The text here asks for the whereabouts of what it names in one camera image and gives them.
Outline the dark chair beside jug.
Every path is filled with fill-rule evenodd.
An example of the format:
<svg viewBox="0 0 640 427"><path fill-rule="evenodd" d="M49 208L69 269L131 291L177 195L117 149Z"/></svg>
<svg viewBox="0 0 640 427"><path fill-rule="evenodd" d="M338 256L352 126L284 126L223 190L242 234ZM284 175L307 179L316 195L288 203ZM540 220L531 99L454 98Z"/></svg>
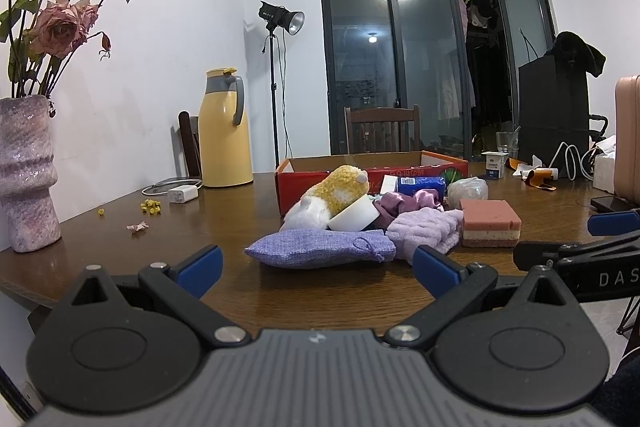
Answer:
<svg viewBox="0 0 640 427"><path fill-rule="evenodd" d="M178 115L179 133L182 143L186 171L191 178L201 178L200 144L198 144L198 117L185 110Z"/></svg>

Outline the blue tissue pack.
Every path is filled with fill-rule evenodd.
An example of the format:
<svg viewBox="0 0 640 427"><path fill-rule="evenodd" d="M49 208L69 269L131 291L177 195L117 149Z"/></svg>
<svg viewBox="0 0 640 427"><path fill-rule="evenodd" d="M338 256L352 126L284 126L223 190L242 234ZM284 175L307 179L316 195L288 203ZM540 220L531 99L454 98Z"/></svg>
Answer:
<svg viewBox="0 0 640 427"><path fill-rule="evenodd" d="M421 190L437 193L439 199L446 194L447 183L442 176L401 176L397 181L397 192L413 196Z"/></svg>

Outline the purple drawstring pouch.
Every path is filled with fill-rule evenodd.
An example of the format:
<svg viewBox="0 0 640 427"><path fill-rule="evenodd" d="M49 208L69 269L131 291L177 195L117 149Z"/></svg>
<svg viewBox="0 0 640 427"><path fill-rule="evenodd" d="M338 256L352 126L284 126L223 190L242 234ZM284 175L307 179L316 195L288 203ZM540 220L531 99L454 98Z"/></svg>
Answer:
<svg viewBox="0 0 640 427"><path fill-rule="evenodd" d="M257 239L245 254L264 265L282 269L316 269L395 259L395 244L381 230L335 232L285 230Z"/></svg>

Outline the pink layered sponge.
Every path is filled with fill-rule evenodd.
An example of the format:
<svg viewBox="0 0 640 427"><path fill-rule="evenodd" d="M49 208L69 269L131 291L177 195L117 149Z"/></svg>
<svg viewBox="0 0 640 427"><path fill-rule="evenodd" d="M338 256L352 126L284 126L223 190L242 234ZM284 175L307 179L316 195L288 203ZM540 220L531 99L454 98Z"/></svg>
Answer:
<svg viewBox="0 0 640 427"><path fill-rule="evenodd" d="M522 220L505 200L462 199L464 247L512 248L521 237Z"/></svg>

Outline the black garment on bag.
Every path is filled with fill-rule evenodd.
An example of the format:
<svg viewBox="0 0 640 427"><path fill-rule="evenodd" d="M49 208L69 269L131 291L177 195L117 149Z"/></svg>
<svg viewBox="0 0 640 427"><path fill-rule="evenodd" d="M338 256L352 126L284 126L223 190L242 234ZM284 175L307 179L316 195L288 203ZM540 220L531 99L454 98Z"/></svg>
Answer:
<svg viewBox="0 0 640 427"><path fill-rule="evenodd" d="M606 62L602 52L573 31L561 31L544 55L553 56L556 65L571 72L584 72L594 78L602 75Z"/></svg>

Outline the white plastic bag ball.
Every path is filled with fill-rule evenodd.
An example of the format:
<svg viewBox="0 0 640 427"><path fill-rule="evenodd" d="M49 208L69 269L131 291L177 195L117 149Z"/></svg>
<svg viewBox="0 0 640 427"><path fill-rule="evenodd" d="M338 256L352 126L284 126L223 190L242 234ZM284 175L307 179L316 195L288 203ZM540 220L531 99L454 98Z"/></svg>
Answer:
<svg viewBox="0 0 640 427"><path fill-rule="evenodd" d="M452 182L447 188L447 204L451 209L460 209L463 199L486 200L489 196L487 182L478 176Z"/></svg>

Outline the purple textured vase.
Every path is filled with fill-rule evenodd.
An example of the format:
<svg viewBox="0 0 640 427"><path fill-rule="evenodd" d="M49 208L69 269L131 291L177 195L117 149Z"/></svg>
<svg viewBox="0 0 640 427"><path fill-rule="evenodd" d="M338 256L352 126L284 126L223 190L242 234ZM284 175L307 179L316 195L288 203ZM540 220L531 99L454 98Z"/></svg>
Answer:
<svg viewBox="0 0 640 427"><path fill-rule="evenodd" d="M19 254L32 253L61 238L50 187L58 182L43 95L1 101L1 206L9 242Z"/></svg>

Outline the white charger block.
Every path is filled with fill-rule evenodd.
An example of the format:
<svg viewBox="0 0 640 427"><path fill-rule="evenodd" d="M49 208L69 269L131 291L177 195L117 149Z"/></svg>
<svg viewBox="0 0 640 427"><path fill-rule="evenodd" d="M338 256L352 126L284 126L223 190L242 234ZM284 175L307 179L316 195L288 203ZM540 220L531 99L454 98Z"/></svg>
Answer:
<svg viewBox="0 0 640 427"><path fill-rule="evenodd" d="M183 184L167 191L169 204L185 204L198 198L198 187L193 184Z"/></svg>

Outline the yellow white plush hamster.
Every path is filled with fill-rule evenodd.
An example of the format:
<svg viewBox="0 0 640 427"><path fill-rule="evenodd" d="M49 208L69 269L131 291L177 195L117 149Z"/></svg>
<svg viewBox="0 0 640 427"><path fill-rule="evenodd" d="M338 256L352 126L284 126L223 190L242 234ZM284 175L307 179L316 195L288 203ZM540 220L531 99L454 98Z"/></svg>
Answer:
<svg viewBox="0 0 640 427"><path fill-rule="evenodd" d="M329 221L367 195L368 173L358 167L343 165L326 179L314 184L284 216L281 231L325 230Z"/></svg>

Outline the sliding glass door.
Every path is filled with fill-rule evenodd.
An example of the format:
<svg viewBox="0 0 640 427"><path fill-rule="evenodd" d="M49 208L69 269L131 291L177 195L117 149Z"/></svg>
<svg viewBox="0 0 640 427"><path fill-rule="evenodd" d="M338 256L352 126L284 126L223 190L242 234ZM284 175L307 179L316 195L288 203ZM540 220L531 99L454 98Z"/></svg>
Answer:
<svg viewBox="0 0 640 427"><path fill-rule="evenodd" d="M420 109L422 147L471 159L518 129L518 70L543 56L549 0L321 0L330 143L346 109Z"/></svg>

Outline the pink candy wrapper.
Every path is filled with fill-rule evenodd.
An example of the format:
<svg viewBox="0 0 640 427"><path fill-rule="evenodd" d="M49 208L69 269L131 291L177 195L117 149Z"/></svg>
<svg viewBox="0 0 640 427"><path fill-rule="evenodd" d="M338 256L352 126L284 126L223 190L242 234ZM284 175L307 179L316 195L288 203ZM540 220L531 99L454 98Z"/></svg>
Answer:
<svg viewBox="0 0 640 427"><path fill-rule="evenodd" d="M131 233L131 234L137 234L140 232L143 232L145 230L147 230L149 228L149 225L142 221L140 223L137 223L136 225L127 225L126 229Z"/></svg>

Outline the clear drinking glass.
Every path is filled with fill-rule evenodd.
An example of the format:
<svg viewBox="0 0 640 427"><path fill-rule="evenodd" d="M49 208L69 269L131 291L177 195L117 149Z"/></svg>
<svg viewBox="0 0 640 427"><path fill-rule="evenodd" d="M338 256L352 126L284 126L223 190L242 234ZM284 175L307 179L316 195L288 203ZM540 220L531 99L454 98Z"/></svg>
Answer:
<svg viewBox="0 0 640 427"><path fill-rule="evenodd" d="M499 153L508 155L510 158L518 157L518 130L499 131L496 133L496 144Z"/></svg>

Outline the yellow thermos jug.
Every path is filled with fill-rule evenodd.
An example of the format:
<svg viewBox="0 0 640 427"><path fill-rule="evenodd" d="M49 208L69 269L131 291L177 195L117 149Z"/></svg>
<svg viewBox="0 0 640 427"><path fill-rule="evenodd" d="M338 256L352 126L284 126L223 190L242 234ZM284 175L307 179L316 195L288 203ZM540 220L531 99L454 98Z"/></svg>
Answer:
<svg viewBox="0 0 640 427"><path fill-rule="evenodd" d="M198 113L203 185L224 188L254 181L243 79L235 68L212 69Z"/></svg>

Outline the lilac fluffy towel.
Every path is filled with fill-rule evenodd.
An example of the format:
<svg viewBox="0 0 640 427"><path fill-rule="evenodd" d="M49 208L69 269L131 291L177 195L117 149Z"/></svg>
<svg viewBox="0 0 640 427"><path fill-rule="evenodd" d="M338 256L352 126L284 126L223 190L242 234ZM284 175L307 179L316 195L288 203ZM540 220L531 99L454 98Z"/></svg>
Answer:
<svg viewBox="0 0 640 427"><path fill-rule="evenodd" d="M434 208L401 213L387 228L386 236L396 246L396 257L413 265L413 256L421 246L446 255L460 241L463 212Z"/></svg>

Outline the wooden chair behind table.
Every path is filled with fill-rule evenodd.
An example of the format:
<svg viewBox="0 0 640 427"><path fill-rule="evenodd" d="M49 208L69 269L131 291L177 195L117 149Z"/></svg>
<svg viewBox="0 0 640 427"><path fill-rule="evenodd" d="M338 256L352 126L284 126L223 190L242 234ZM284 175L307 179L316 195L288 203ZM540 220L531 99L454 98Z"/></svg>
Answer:
<svg viewBox="0 0 640 427"><path fill-rule="evenodd" d="M344 108L349 154L415 152L421 150L420 108Z"/></svg>

